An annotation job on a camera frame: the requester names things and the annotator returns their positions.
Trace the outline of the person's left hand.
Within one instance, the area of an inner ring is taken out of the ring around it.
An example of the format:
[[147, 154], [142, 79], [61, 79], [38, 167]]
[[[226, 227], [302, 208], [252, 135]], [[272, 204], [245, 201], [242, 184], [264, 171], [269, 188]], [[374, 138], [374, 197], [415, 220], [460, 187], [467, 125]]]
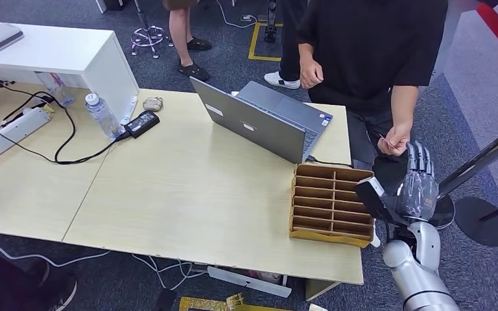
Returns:
[[400, 156], [407, 149], [410, 141], [412, 123], [395, 124], [388, 131], [386, 137], [381, 137], [377, 143], [379, 150], [390, 156]]

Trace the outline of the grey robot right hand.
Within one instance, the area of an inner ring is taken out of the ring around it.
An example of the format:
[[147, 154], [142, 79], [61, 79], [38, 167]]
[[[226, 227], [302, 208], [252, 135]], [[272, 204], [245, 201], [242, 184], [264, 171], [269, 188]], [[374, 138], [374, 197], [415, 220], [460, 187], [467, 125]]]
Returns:
[[430, 151], [420, 142], [407, 143], [407, 173], [391, 195], [384, 195], [386, 219], [396, 225], [429, 221], [438, 200], [438, 184]]

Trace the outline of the person's right hand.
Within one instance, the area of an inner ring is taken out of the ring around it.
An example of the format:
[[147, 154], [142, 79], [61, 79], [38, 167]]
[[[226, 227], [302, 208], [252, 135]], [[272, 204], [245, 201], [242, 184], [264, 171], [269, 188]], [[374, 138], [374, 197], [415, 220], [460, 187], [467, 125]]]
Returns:
[[305, 89], [311, 89], [324, 81], [322, 66], [312, 57], [300, 59], [300, 83]]

